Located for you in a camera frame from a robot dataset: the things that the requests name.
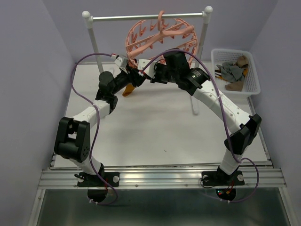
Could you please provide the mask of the mustard brown striped sock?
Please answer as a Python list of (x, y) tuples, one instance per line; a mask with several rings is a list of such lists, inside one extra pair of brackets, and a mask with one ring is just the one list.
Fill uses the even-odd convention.
[(122, 96), (123, 97), (129, 96), (134, 91), (134, 89), (135, 89), (135, 87), (131, 83), (127, 84), (125, 87), (125, 90), (122, 93)]

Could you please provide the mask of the pink round clip hanger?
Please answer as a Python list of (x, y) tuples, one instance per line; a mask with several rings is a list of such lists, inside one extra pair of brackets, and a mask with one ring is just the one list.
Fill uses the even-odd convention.
[(196, 54), (198, 38), (194, 26), (181, 18), (162, 18), (164, 11), (160, 11), (156, 22), (144, 19), (136, 22), (125, 39), (125, 49), (129, 64), (138, 67), (138, 58), (154, 47), (163, 47), (171, 43), (171, 48), (179, 48)]

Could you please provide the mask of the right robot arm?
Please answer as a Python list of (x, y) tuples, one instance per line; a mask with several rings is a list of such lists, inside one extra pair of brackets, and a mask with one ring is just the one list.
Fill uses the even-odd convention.
[(140, 71), (148, 75), (153, 83), (175, 83), (222, 120), (226, 133), (226, 152), (217, 170), (202, 173), (201, 185), (244, 185), (242, 172), (238, 168), (245, 159), (245, 151), (257, 136), (261, 117), (248, 114), (225, 96), (199, 59), (196, 62), (201, 67), (191, 68), (186, 59), (187, 54), (188, 51), (177, 48), (167, 50), (161, 53), (164, 64), (152, 59)]

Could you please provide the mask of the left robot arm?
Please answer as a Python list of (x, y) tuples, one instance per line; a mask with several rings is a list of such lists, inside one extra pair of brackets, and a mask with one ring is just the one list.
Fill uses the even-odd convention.
[(109, 71), (99, 75), (98, 91), (95, 101), (81, 113), (59, 121), (55, 139), (54, 152), (64, 159), (70, 160), (82, 172), (75, 177), (80, 187), (105, 187), (111, 182), (113, 175), (106, 176), (104, 166), (92, 156), (91, 129), (99, 127), (101, 118), (112, 113), (117, 105), (116, 93), (127, 85), (139, 87), (145, 77), (135, 68), (128, 67), (117, 76)]

